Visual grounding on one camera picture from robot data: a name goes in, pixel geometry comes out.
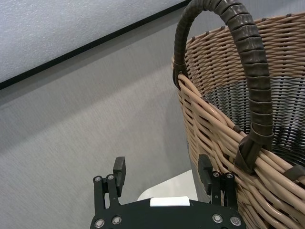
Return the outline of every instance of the handle loop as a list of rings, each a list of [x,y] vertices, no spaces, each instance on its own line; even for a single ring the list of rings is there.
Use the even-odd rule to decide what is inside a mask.
[[[263,41],[243,4],[236,0],[192,0],[188,4],[176,29],[173,81],[180,90],[178,74],[188,77],[185,64],[187,37],[195,18],[207,10],[218,14],[229,27],[244,68],[252,123],[249,136],[239,145],[235,164],[251,173],[260,149],[271,150],[273,119],[269,68]]]

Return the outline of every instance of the screw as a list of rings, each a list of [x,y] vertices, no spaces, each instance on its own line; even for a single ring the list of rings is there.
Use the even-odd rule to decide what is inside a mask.
[[[240,226],[242,224],[241,220],[235,216],[231,217],[230,221],[234,226]]]
[[[220,215],[214,214],[212,216],[212,219],[214,220],[215,223],[221,223],[223,221],[223,218]]]
[[[122,222],[122,218],[119,216],[116,216],[112,219],[113,224],[120,224]]]
[[[102,226],[104,226],[104,223],[105,223],[104,220],[98,219],[98,220],[95,222],[94,226],[95,226],[96,228],[101,228]]]

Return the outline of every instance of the white object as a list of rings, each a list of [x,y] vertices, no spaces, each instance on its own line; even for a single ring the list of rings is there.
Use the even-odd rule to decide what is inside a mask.
[[[189,170],[144,191],[138,200],[155,197],[183,197],[198,200],[192,171]]]
[[[188,197],[158,197],[151,198],[151,207],[189,206]]]

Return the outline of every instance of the woven rattan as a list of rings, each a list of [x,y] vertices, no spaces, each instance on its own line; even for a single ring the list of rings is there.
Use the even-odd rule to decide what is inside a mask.
[[[302,229],[305,177],[291,181],[283,173],[305,166],[305,13],[255,23],[269,63],[273,152],[261,149],[254,175],[234,165],[250,131],[248,86],[231,33],[221,27],[187,42],[188,78],[178,76],[190,159],[197,166],[198,155],[206,154],[215,171],[235,174],[239,212],[248,228]]]

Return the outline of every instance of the wicker basket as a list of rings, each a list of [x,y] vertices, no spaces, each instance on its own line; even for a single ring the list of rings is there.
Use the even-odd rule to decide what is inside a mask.
[[[203,10],[228,27],[187,42]],[[193,0],[174,59],[191,161],[235,174],[248,228],[305,228],[305,13],[254,22],[235,0]]]

